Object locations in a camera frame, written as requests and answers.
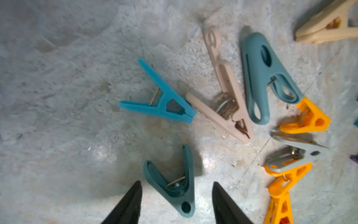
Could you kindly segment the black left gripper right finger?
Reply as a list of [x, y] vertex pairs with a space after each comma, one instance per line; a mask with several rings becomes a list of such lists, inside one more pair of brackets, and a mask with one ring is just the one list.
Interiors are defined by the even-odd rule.
[[218, 182], [213, 183], [212, 200], [217, 224], [253, 224]]

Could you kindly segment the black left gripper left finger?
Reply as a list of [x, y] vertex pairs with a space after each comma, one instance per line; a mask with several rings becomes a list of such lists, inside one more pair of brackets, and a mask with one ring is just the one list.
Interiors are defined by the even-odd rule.
[[102, 224], [138, 224], [141, 201], [142, 185], [136, 181]]

